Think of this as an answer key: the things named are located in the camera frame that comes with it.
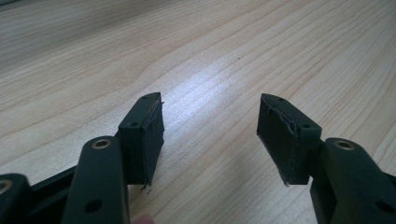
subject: black plastic arm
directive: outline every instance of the black plastic arm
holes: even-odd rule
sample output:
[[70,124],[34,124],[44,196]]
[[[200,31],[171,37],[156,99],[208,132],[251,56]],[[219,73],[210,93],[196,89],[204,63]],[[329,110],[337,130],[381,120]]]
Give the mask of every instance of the black plastic arm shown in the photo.
[[288,101],[263,94],[257,134],[286,185],[307,184],[319,224],[396,223],[395,177],[351,141],[321,128]]
[[163,132],[154,92],[137,100],[114,137],[85,144],[77,167],[32,187],[24,175],[0,175],[0,224],[129,223],[127,185],[151,185]]

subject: wood grain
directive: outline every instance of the wood grain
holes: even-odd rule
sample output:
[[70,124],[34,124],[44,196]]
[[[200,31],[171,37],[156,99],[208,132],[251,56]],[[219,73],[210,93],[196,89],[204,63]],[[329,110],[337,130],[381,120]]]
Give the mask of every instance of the wood grain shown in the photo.
[[256,136],[280,95],[396,175],[396,3],[70,0],[0,7],[0,173],[37,183],[163,94],[165,144],[131,216],[157,223],[316,223]]

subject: screw hole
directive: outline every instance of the screw hole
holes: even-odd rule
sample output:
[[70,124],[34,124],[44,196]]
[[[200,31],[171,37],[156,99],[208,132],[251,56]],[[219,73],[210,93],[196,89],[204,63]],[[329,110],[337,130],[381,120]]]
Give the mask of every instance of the screw hole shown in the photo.
[[92,143],[92,147],[95,149],[102,149],[105,147],[110,146],[111,141],[108,139],[99,139],[97,141],[95,141],[94,143]]
[[352,145],[350,145],[348,142],[345,142],[345,141],[336,141],[335,145],[337,147],[340,147],[340,148],[344,149],[344,150],[353,150],[353,149],[355,149]]
[[94,213],[98,211],[102,207],[102,201],[100,200],[93,200],[89,203],[85,204],[84,211],[86,213]]
[[128,126],[130,126],[130,127],[135,127],[135,126],[137,126],[137,122],[131,122],[131,123],[128,123]]
[[392,208],[392,206],[389,205],[389,204],[387,204],[387,203],[376,202],[375,205],[376,205],[380,210],[382,210],[383,212],[390,213],[390,214],[395,213],[395,209]]

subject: black plastic part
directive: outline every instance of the black plastic part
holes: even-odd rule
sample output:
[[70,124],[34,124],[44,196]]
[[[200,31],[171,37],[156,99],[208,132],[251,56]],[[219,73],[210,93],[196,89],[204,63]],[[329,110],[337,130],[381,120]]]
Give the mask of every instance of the black plastic part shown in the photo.
[[151,185],[163,146],[163,131],[161,94],[154,92],[140,97],[116,134],[129,185]]
[[126,224],[127,203],[119,140],[92,139],[81,151],[62,223]]
[[26,176],[0,175],[0,224],[24,223],[31,205],[31,191]]
[[60,223],[76,167],[32,186],[33,208],[28,223]]
[[396,223],[395,188],[361,146],[329,138],[319,157],[337,201],[331,223]]
[[320,146],[320,126],[285,99],[264,93],[257,135],[286,185],[308,183],[309,153]]

